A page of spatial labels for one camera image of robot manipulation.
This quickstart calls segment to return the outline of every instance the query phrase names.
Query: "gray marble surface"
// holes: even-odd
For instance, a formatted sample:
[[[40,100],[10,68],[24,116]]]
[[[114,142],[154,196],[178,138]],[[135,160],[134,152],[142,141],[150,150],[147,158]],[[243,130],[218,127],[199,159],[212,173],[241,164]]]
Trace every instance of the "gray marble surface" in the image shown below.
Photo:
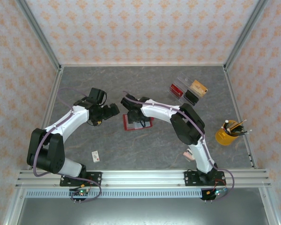
[[[120,114],[104,120],[99,127],[81,125],[66,141],[66,157],[85,164],[87,169],[185,169],[196,168],[183,156],[187,146],[179,141],[171,124],[154,120],[153,127],[124,131],[122,115],[127,110],[120,104],[122,90],[136,98],[149,97],[168,105],[180,103],[168,93],[176,77],[183,73],[208,88],[208,93],[194,109],[205,122],[207,145],[212,158],[223,168],[250,167],[242,137],[230,146],[221,146],[216,131],[226,119],[237,120],[222,67],[66,67],[59,88],[74,87],[89,94],[92,87],[107,92],[107,104],[116,103]],[[61,98],[70,104],[80,94],[64,90]],[[51,123],[68,108],[56,100]],[[100,162],[94,163],[91,152],[98,151]]]

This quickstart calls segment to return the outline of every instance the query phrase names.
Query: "patterned wallpaper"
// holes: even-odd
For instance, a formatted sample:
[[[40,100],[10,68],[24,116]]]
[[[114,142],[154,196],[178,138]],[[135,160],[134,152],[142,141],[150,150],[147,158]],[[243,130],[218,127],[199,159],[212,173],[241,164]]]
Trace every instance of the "patterned wallpaper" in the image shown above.
[[[229,71],[258,166],[269,168],[281,210],[281,0],[269,0]]]
[[[55,69],[15,0],[0,0],[0,225],[30,135],[39,127]]]
[[[257,0],[28,0],[61,64],[223,64]]]

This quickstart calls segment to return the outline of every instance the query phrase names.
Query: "pen holder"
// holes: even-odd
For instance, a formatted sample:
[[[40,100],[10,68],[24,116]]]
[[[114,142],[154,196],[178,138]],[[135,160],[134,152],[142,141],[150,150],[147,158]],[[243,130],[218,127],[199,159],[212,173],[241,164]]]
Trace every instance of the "pen holder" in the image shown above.
[[[236,121],[234,120],[229,120],[229,124],[231,123],[235,123]],[[230,136],[229,134],[227,134],[223,128],[220,128],[216,134],[215,134],[215,138],[217,140],[217,142],[221,145],[230,145],[235,139],[238,138],[237,137],[233,137]]]

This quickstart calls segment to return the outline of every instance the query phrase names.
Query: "gray floor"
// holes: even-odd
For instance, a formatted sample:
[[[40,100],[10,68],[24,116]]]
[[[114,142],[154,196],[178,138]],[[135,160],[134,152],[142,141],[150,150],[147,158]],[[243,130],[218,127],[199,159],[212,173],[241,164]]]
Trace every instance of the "gray floor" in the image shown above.
[[[25,199],[19,225],[267,225],[258,188],[234,189],[212,204],[197,198]]]
[[[171,124],[154,120],[152,128],[124,131],[120,104],[122,90],[136,98],[149,97],[157,102],[179,105],[168,88],[183,73],[197,79],[208,93],[194,109],[205,122],[208,148],[212,158],[223,168],[251,167],[242,137],[230,146],[221,146],[214,135],[226,119],[237,120],[222,67],[66,67],[59,88],[74,87],[86,94],[92,87],[107,92],[108,104],[116,103],[120,114],[103,121],[99,127],[81,125],[66,141],[66,157],[87,166],[87,169],[171,169],[196,168],[182,156],[186,145],[177,138]],[[73,104],[82,98],[70,90],[60,95]],[[68,111],[55,102],[51,123]],[[91,152],[98,151],[100,162],[94,163]]]

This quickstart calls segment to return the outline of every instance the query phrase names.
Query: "purple cable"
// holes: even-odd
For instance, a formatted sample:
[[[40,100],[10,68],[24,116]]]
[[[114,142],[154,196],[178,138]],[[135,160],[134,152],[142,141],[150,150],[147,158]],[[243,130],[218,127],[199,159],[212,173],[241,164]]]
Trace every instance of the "purple cable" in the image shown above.
[[[59,89],[59,91],[57,92],[57,99],[58,99],[62,104],[64,104],[64,105],[66,105],[67,107],[69,107],[70,110],[71,110],[71,113],[70,113],[70,115],[69,115],[68,117],[66,117],[63,121],[61,121],[61,122],[60,122],[59,124],[57,124],[55,127],[51,128],[49,131],[47,131],[47,133],[44,135],[43,139],[42,139],[41,142],[39,143],[39,145],[38,145],[38,147],[37,147],[36,154],[35,154],[35,156],[34,156],[34,161],[33,161],[33,174],[34,174],[36,177],[42,177],[42,176],[44,176],[44,175],[46,175],[46,174],[49,174],[49,172],[44,172],[44,173],[42,173],[42,174],[37,174],[37,158],[38,158],[39,152],[40,152],[40,150],[41,150],[41,148],[42,148],[42,146],[43,146],[45,140],[47,139],[47,137],[49,136],[49,134],[50,134],[53,130],[55,130],[56,128],[58,128],[59,126],[61,126],[61,125],[64,124],[65,122],[67,122],[67,121],[72,117],[72,115],[73,115],[73,113],[74,113],[73,107],[72,107],[71,105],[69,105],[68,103],[66,103],[65,101],[63,101],[63,100],[60,98],[60,96],[59,96],[60,91],[61,91],[61,90],[65,90],[65,89],[74,90],[74,91],[76,91],[77,93],[80,93],[80,94],[82,94],[82,95],[84,95],[84,96],[87,96],[87,95],[85,95],[84,93],[82,93],[82,92],[80,92],[80,91],[78,91],[78,90],[76,90],[76,89],[74,89],[74,88],[68,88],[68,87],[61,88],[61,89]],[[69,178],[72,178],[72,179],[76,179],[76,180],[84,180],[84,181],[87,181],[87,182],[92,182],[92,183],[94,183],[95,185],[97,185],[97,186],[99,187],[100,191],[99,191],[99,194],[98,194],[97,196],[95,196],[95,197],[93,197],[93,198],[90,198],[90,199],[87,199],[87,200],[84,200],[83,202],[89,202],[89,201],[95,200],[95,199],[97,199],[97,198],[101,195],[101,193],[102,193],[101,186],[100,186],[97,182],[95,182],[95,181],[92,181],[92,180],[89,180],[89,179],[84,179],[84,178],[79,178],[79,177],[72,177],[72,176],[68,176],[68,175],[65,175],[65,176],[67,176],[67,177],[69,177]]]
[[[203,138],[201,139],[201,143],[202,143],[202,145],[203,145],[205,154],[206,154],[207,159],[208,159],[209,163],[211,164],[211,166],[212,166],[215,170],[218,170],[218,171],[226,171],[227,173],[229,173],[229,174],[231,175],[231,178],[232,178],[232,187],[231,187],[231,190],[230,190],[225,196],[223,196],[223,197],[226,197],[226,196],[228,196],[228,195],[230,194],[230,192],[234,189],[234,184],[235,184],[235,180],[234,180],[233,174],[232,174],[229,170],[227,170],[227,169],[216,168],[215,165],[211,162],[211,159],[210,159],[210,157],[209,157],[209,153],[208,153],[207,147],[206,147],[206,145],[203,143],[203,141],[204,141],[204,139],[205,139],[205,135],[204,135],[203,132],[199,129],[199,127],[195,124],[195,122],[191,120],[191,118],[189,118],[184,112],[182,112],[182,111],[180,111],[180,110],[178,110],[178,109],[175,109],[175,108],[171,108],[171,107],[166,106],[166,105],[162,105],[162,104],[158,104],[158,103],[156,104],[156,103],[146,103],[146,102],[134,101],[134,100],[132,100],[132,99],[129,99],[126,95],[124,95],[124,98],[127,99],[128,101],[133,102],[133,103],[136,103],[136,104],[160,106],[160,107],[163,107],[163,108],[166,108],[166,109],[170,109],[170,110],[176,111],[177,113],[183,115],[183,116],[196,128],[196,130],[197,130],[197,131],[200,133],[200,135],[203,137]]]

